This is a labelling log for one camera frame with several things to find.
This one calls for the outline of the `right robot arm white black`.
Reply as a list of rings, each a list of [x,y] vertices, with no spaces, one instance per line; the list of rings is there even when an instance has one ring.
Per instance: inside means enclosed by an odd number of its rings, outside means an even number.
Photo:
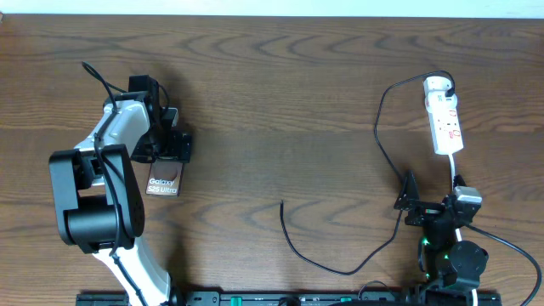
[[[418,265],[427,275],[424,284],[411,289],[411,299],[428,303],[432,295],[470,298],[479,287],[488,252],[474,242],[459,239],[456,231],[473,221],[482,195],[454,177],[453,190],[441,202],[420,199],[413,172],[405,174],[394,208],[406,211],[405,224],[421,227]]]

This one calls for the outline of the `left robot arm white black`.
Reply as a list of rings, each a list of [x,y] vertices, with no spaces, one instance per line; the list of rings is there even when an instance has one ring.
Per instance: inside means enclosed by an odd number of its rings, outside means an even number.
[[[176,129],[179,112],[160,104],[166,90],[148,75],[131,76],[109,94],[93,131],[48,161],[60,239],[105,264],[126,305],[184,305],[172,276],[143,236],[144,202],[133,162],[190,160],[192,139]]]

